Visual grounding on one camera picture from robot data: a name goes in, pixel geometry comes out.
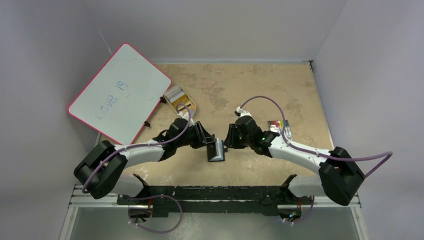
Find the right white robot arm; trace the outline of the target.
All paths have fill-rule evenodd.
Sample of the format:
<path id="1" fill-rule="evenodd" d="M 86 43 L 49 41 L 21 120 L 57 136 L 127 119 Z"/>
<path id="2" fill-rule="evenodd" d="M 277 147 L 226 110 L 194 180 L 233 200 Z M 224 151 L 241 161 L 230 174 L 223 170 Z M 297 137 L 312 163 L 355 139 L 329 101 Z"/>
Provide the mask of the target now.
<path id="1" fill-rule="evenodd" d="M 291 143 L 281 133 L 263 131 L 248 115 L 231 123 L 223 144 L 228 149 L 251 148 L 256 154 L 286 160 L 312 171 L 314 176 L 296 175 L 281 189 L 288 204 L 301 197 L 326 196 L 347 206 L 365 180 L 364 173 L 343 148 L 333 150 Z"/>

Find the black card holder wallet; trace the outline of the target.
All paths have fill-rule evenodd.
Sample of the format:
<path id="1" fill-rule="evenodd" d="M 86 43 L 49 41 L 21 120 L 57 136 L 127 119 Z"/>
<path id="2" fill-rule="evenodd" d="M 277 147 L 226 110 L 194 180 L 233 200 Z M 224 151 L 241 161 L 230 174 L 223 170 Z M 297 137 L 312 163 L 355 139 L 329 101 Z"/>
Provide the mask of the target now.
<path id="1" fill-rule="evenodd" d="M 215 142 L 209 143 L 206 146 L 207 161 L 210 163 L 225 161 L 225 153 L 227 149 L 224 146 L 224 141 L 217 138 Z"/>

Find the beige oval card tray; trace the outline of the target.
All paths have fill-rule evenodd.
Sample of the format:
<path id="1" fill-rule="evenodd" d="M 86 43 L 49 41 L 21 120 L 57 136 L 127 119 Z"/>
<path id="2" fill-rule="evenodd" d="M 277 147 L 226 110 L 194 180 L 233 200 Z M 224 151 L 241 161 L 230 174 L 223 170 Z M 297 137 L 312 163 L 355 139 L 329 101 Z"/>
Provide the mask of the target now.
<path id="1" fill-rule="evenodd" d="M 176 102 L 169 103 L 170 106 L 172 106 L 173 110 L 178 114 L 181 111 L 187 110 L 184 106 L 186 106 L 188 109 L 194 110 L 196 112 L 196 104 L 194 101 L 189 97 L 189 95 L 185 92 L 185 95 L 180 97 Z"/>

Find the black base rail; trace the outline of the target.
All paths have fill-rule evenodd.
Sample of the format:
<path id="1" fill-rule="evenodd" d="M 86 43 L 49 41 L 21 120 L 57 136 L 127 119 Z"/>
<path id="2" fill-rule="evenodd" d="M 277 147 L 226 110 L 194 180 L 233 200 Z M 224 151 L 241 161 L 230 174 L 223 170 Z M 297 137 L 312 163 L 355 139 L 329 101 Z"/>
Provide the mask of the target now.
<path id="1" fill-rule="evenodd" d="M 152 216 L 164 218 L 170 213 L 205 213 L 205 214 L 261 214 L 267 217 L 295 218 L 302 215 L 301 206 L 296 208 L 278 208 L 278 204 L 302 204 L 302 200 L 313 201 L 312 197 L 294 196 L 288 189 L 289 182 L 294 179 L 290 175 L 281 185 L 257 186 L 178 186 L 147 185 L 136 197 L 119 194 L 121 203 L 147 201 L 149 205 L 154 199 Z M 183 203 L 177 200 L 253 200 L 245 203 Z"/>

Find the white board with pink rim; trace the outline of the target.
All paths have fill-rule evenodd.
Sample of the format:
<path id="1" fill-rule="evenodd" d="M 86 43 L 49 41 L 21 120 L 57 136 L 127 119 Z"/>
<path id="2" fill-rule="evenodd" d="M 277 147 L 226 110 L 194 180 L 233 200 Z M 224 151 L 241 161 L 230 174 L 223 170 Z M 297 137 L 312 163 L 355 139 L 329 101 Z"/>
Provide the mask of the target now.
<path id="1" fill-rule="evenodd" d="M 71 102 L 74 118 L 121 145 L 133 143 L 172 81 L 123 43 Z"/>

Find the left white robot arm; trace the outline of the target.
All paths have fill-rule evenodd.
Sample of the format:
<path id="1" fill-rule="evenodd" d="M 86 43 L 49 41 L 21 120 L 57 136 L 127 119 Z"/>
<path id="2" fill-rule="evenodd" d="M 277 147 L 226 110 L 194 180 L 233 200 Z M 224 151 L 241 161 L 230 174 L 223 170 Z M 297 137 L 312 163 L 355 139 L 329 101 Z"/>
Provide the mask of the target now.
<path id="1" fill-rule="evenodd" d="M 127 195 L 136 204 L 142 205 L 149 199 L 146 183 L 139 176 L 123 176 L 124 169 L 167 160 L 184 146 L 199 149 L 216 141 L 199 121 L 191 123 L 177 118 L 168 129 L 143 143 L 119 145 L 108 140 L 100 141 L 75 167 L 73 175 L 82 184 L 82 192 L 94 199 L 116 193 Z"/>

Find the aluminium frame rail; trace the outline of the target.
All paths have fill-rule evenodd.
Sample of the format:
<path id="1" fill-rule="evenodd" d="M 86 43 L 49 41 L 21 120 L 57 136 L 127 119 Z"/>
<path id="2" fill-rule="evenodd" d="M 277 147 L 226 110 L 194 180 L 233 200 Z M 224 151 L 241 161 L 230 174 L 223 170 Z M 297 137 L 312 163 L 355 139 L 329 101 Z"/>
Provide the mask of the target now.
<path id="1" fill-rule="evenodd" d="M 158 200 L 163 200 L 163 198 L 159 198 L 159 199 L 154 199 L 152 201 L 152 204 L 149 205 L 149 201 L 145 200 L 145 201 L 133 201 L 133 202 L 129 202 L 129 203 L 123 203 L 121 200 L 121 196 L 118 194 L 108 194 L 103 198 L 100 199 L 94 199 L 91 195 L 89 194 L 83 194 L 82 193 L 82 186 L 80 185 L 76 185 L 73 189 L 72 195 L 71 195 L 71 199 L 69 202 L 69 206 L 70 207 L 98 207 L 98 208 L 108 208 L 108 207 L 120 207 L 120 208 L 125 208 L 125 207 L 130 207 L 130 208 L 141 208 L 141 209 L 147 209 L 148 206 L 150 206 L 150 208 L 153 209 L 153 203 L 156 204 L 158 202 Z M 311 204 L 311 201 L 307 201 L 308 199 L 303 199 L 301 201 L 301 204 L 298 202 L 294 202 L 293 204 L 289 204 L 289 203 L 279 203 L 276 206 L 279 209 L 284 209 L 284 208 L 290 208 L 290 209 L 295 209 L 297 206 L 306 208 L 309 207 Z M 254 200 L 229 200 L 229 199 L 225 199 L 225 200 L 215 200 L 215 199 L 203 199 L 203 200 L 177 200 L 178 203 L 183 206 L 183 204 L 185 203 L 196 203 L 196 204 L 204 204 L 204 203 L 210 203 L 210 204 L 223 204 L 223 203 L 250 203 L 253 202 Z M 354 198 L 351 200 L 350 204 L 348 206 L 342 206 L 339 205 L 335 202 L 333 202 L 332 200 L 330 200 L 328 197 L 325 196 L 316 196 L 314 198 L 313 201 L 314 204 L 314 209 L 315 208 L 338 208 L 338 207 L 349 207 L 349 208 L 360 208 L 361 205 L 361 201 L 359 198 L 359 195 L 356 194 L 354 196 Z"/>

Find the stack of credit cards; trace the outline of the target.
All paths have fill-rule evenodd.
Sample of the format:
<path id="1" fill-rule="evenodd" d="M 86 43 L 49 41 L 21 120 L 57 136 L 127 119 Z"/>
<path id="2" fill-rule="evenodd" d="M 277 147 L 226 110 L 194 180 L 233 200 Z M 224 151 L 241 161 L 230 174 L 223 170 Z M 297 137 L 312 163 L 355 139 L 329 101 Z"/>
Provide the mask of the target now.
<path id="1" fill-rule="evenodd" d="M 170 103 L 176 102 L 179 98 L 185 95 L 185 91 L 179 86 L 170 87 L 165 93 L 164 98 Z"/>

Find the pack of coloured markers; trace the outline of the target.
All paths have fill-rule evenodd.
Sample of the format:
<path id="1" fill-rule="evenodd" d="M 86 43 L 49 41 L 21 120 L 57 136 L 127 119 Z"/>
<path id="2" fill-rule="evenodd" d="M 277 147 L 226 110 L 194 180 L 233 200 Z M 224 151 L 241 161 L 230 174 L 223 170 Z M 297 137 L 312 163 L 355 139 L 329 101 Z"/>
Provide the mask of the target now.
<path id="1" fill-rule="evenodd" d="M 289 121 L 286 120 L 269 120 L 267 122 L 269 130 L 275 133 L 283 133 L 287 140 L 292 140 L 293 136 L 291 133 L 291 128 L 289 125 Z"/>

